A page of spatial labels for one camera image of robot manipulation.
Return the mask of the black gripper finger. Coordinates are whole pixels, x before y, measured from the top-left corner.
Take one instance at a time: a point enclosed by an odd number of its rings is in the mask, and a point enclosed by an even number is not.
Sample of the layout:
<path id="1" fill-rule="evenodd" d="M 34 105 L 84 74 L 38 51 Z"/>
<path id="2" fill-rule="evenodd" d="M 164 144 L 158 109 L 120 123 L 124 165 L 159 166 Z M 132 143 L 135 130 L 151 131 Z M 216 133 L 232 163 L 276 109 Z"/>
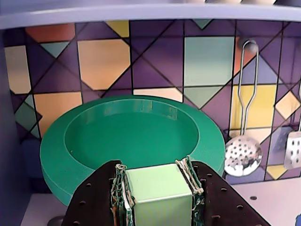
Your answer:
<path id="1" fill-rule="evenodd" d="M 192 191 L 193 226 L 269 226 L 214 169 L 190 156 L 176 160 Z"/>
<path id="2" fill-rule="evenodd" d="M 109 161 L 95 170 L 75 190 L 63 226 L 134 226 L 134 206 L 121 161 Z"/>

